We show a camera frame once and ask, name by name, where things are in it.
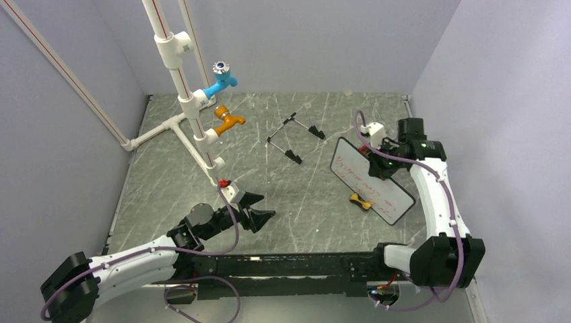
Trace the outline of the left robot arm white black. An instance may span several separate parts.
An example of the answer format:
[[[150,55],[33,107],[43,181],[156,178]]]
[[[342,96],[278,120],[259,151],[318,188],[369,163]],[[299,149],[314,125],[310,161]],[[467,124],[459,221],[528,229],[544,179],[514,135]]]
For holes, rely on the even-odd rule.
[[[207,203],[193,206],[166,234],[116,254],[88,258],[83,252],[68,256],[41,285],[44,305],[40,317],[47,322],[81,322],[92,311],[122,294],[150,283],[183,283],[197,277],[197,256],[216,256],[237,247],[239,229],[258,232],[274,210],[256,210],[263,196],[246,192],[232,206],[214,209]],[[219,252],[205,251],[204,241],[233,229],[235,242]]]

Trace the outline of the yellow black eraser cloth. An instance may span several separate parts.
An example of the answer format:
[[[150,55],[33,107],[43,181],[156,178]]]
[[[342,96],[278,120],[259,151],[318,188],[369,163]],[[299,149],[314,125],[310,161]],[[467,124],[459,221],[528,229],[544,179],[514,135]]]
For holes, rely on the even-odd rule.
[[[350,203],[357,205],[363,211],[369,211],[372,208],[372,204],[369,201],[365,201],[359,194],[353,193],[349,197]]]

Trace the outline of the small black-framed whiteboard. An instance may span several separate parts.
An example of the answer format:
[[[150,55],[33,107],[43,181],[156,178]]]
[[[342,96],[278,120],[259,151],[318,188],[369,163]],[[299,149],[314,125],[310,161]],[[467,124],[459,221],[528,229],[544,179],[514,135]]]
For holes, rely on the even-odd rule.
[[[337,140],[330,169],[342,183],[360,198],[387,224],[394,225],[415,204],[416,200],[393,179],[382,180],[368,174],[370,162],[346,138]]]

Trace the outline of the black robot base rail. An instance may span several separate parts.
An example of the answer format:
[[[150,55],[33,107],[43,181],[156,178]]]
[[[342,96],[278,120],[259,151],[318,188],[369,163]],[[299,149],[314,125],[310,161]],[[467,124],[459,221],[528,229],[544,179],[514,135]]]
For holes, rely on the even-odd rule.
[[[378,287],[392,292],[404,280],[375,252],[227,254],[184,256],[161,283],[191,283],[199,300],[241,297],[344,295],[366,297]]]

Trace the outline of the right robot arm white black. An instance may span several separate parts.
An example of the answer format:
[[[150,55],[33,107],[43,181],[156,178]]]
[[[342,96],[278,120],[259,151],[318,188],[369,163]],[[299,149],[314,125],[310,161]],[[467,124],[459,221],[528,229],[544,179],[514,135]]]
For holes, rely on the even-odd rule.
[[[485,244],[471,235],[458,210],[443,144],[427,138],[420,118],[399,120],[396,139],[390,139],[378,122],[361,122],[358,131],[365,137],[369,175],[388,180],[398,170],[407,170],[426,222],[426,241],[420,247],[382,244],[382,254],[371,261],[374,276],[387,279],[398,270],[422,287],[468,287]]]

